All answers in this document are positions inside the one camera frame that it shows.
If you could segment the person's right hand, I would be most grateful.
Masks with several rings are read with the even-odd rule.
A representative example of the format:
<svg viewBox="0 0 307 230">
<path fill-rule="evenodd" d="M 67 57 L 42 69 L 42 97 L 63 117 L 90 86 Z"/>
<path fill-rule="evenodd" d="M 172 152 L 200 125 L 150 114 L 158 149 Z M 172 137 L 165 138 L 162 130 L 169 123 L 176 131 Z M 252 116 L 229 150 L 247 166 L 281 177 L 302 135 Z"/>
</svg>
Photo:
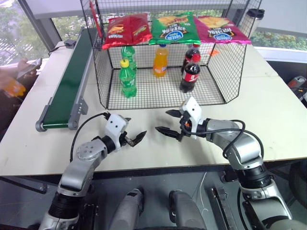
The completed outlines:
<svg viewBox="0 0 307 230">
<path fill-rule="evenodd" d="M 7 72 L 0 73 L 0 90 L 3 90 L 11 80 L 14 80 L 15 77 Z"/>
</svg>

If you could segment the person's left hand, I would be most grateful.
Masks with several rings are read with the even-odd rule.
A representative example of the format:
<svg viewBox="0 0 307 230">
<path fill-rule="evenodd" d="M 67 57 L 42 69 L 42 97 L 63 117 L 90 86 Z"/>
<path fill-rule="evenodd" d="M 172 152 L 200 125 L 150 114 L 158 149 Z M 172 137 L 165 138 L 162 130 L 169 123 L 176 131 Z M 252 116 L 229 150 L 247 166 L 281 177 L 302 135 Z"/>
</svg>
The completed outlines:
<svg viewBox="0 0 307 230">
<path fill-rule="evenodd" d="M 22 77 L 25 74 L 30 74 L 32 71 L 39 69 L 41 64 L 42 58 L 39 58 L 31 63 L 20 61 L 18 63 L 18 77 Z"/>
</svg>

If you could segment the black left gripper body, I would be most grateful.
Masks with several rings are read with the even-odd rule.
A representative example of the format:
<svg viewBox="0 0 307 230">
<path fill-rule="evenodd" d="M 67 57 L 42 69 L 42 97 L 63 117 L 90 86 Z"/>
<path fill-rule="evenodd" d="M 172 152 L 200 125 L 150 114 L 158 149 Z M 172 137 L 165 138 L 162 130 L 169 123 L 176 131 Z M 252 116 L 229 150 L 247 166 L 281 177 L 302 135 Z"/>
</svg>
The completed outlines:
<svg viewBox="0 0 307 230">
<path fill-rule="evenodd" d="M 129 145 L 131 147 L 133 147 L 133 140 L 130 139 L 129 137 L 127 137 L 127 132 L 124 131 L 123 133 L 120 134 L 119 136 L 119 143 L 120 143 L 120 146 L 123 147 L 125 145 Z"/>
</svg>

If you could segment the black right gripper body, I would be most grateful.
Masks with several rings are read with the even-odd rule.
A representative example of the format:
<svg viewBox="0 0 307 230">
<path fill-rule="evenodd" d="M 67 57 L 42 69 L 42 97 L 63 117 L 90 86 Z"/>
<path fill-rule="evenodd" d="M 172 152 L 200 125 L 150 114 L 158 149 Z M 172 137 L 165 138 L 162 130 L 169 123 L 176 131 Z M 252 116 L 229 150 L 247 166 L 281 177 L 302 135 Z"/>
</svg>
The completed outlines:
<svg viewBox="0 0 307 230">
<path fill-rule="evenodd" d="M 177 140 L 181 142 L 184 137 L 191 137 L 191 134 L 189 134 L 189 132 L 191 131 L 190 114 L 188 112 L 184 112 L 181 116 L 179 123 L 181 133 L 179 134 Z"/>
</svg>

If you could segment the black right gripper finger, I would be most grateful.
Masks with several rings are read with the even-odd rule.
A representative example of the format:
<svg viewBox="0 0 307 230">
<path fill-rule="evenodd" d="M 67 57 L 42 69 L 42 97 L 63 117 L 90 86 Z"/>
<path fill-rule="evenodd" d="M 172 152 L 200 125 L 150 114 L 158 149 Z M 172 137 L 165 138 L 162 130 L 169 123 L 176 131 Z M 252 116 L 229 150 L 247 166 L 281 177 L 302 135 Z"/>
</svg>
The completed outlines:
<svg viewBox="0 0 307 230">
<path fill-rule="evenodd" d="M 157 126 L 155 127 L 155 129 L 167 137 L 171 137 L 171 138 L 180 137 L 180 133 L 178 133 L 177 131 L 171 130 L 170 128 L 164 127 L 164 126 Z"/>
<path fill-rule="evenodd" d="M 165 113 L 172 117 L 177 117 L 177 118 L 181 118 L 183 116 L 179 110 L 175 110 L 175 109 L 167 110 Z"/>
</svg>

